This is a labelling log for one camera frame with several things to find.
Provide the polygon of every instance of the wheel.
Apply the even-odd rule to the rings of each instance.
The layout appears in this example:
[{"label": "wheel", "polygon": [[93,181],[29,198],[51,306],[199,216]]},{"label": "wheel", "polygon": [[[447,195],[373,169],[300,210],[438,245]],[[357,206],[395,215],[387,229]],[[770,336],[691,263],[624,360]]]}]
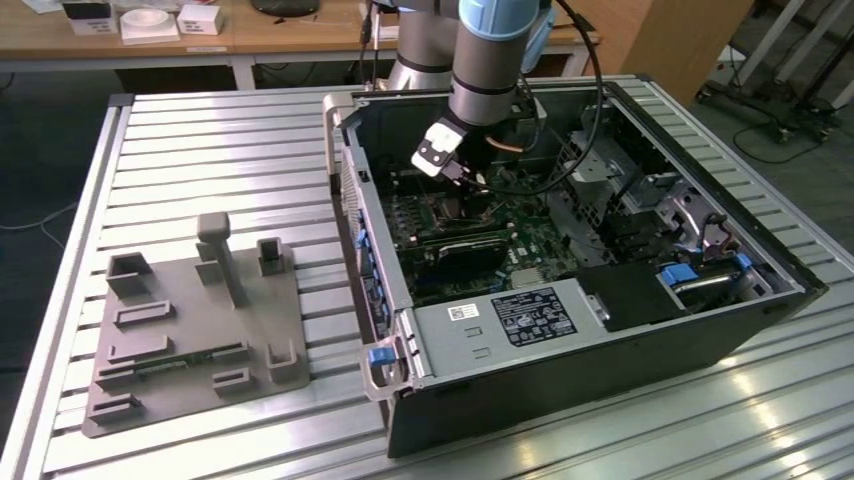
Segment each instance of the wheel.
[{"label": "wheel", "polygon": [[703,88],[699,92],[696,92],[696,95],[694,95],[694,98],[696,99],[698,103],[706,103],[706,100],[711,98],[711,92],[708,91],[707,88]]}]

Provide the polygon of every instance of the white box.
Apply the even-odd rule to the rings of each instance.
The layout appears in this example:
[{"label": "white box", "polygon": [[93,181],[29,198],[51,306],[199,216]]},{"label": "white box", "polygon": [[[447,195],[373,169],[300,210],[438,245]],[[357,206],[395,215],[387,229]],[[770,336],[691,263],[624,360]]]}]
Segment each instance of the white box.
[{"label": "white box", "polygon": [[175,17],[161,10],[143,8],[121,15],[123,44],[176,42],[180,39]]},{"label": "white box", "polygon": [[223,28],[223,15],[215,5],[184,5],[177,15],[177,28],[181,33],[219,35]]},{"label": "white box", "polygon": [[718,62],[708,73],[707,80],[714,80],[720,85],[727,85],[735,77],[735,72],[742,68],[746,59],[747,57],[744,57],[742,52],[731,46],[727,45],[723,47],[720,56],[718,56]]},{"label": "white box", "polygon": [[64,3],[63,8],[75,35],[119,33],[116,10],[109,4]]}]

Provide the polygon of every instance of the wooden table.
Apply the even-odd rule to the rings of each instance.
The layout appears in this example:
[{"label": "wooden table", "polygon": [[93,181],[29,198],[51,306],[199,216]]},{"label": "wooden table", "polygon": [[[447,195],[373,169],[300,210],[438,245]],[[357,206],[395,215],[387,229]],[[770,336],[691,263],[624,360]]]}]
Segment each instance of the wooden table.
[{"label": "wooden table", "polygon": [[[275,23],[248,0],[220,0],[220,35],[183,35],[177,42],[124,46],[119,35],[73,35],[61,12],[37,15],[20,0],[0,0],[0,72],[113,70],[227,65],[237,89],[255,89],[252,65],[352,61],[359,57],[357,0],[321,0],[316,15]],[[587,62],[580,35],[558,18],[546,54],[568,55],[563,74],[579,75]],[[393,59],[396,42],[379,44]]]}]

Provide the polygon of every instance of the blue latch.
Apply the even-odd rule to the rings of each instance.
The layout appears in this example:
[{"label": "blue latch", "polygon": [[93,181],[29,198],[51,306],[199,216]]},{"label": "blue latch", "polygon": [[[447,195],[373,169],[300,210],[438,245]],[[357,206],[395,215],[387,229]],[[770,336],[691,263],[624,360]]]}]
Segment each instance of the blue latch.
[{"label": "blue latch", "polygon": [[391,365],[398,361],[398,354],[392,347],[377,347],[368,350],[368,365],[379,367]]},{"label": "blue latch", "polygon": [[662,278],[668,286],[696,280],[699,276],[687,263],[667,265],[662,270]]},{"label": "blue latch", "polygon": [[750,257],[743,253],[735,255],[735,261],[742,270],[747,270],[752,266],[752,260],[750,260]]}]

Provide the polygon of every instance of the wooden cabinet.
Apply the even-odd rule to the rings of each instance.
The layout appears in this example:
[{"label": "wooden cabinet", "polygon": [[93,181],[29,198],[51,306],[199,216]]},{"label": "wooden cabinet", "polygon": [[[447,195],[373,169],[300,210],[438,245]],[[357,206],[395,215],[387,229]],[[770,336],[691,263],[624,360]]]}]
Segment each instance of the wooden cabinet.
[{"label": "wooden cabinet", "polygon": [[606,74],[646,73],[687,105],[752,0],[568,0],[602,35]]}]

